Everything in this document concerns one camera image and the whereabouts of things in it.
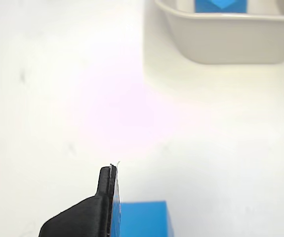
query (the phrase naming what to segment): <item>blue object in bin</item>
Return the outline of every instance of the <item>blue object in bin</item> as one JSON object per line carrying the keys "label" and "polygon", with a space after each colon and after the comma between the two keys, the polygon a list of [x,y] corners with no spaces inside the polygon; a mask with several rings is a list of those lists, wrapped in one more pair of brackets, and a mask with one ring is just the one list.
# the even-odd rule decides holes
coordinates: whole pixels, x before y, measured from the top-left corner
{"label": "blue object in bin", "polygon": [[173,237],[165,201],[121,203],[121,237]]}
{"label": "blue object in bin", "polygon": [[247,0],[195,0],[196,12],[247,13]]}

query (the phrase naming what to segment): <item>blue block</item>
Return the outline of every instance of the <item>blue block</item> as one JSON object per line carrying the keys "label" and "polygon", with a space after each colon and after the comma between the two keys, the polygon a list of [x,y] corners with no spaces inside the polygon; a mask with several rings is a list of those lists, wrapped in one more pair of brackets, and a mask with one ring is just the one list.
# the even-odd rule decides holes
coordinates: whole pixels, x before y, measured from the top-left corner
{"label": "blue block", "polygon": [[247,0],[194,0],[196,12],[247,13]]}
{"label": "blue block", "polygon": [[121,203],[121,237],[172,237],[165,201]]}

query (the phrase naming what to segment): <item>black rubber pad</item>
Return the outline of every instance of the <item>black rubber pad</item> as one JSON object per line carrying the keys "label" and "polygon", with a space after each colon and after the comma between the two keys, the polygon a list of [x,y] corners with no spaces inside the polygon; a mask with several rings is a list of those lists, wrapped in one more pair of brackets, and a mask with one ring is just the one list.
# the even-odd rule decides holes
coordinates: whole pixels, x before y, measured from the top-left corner
{"label": "black rubber pad", "polygon": [[45,222],[39,237],[110,236],[116,179],[115,166],[101,168],[96,195]]}

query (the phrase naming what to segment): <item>white table surface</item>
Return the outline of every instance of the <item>white table surface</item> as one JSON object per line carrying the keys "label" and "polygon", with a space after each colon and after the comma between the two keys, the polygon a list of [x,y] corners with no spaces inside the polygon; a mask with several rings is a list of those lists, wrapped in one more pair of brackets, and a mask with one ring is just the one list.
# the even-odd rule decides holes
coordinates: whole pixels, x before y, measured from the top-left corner
{"label": "white table surface", "polygon": [[118,160],[176,237],[284,237],[284,63],[193,63],[151,0],[0,0],[0,237]]}

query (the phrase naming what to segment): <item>plastic container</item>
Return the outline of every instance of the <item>plastic container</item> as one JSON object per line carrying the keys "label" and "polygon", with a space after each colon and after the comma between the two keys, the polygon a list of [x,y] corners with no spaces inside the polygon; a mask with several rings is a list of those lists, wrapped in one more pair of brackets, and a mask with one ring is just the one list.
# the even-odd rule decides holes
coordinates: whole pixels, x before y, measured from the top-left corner
{"label": "plastic container", "polygon": [[249,0],[247,12],[194,13],[194,1],[155,0],[179,51],[203,64],[284,61],[284,0]]}

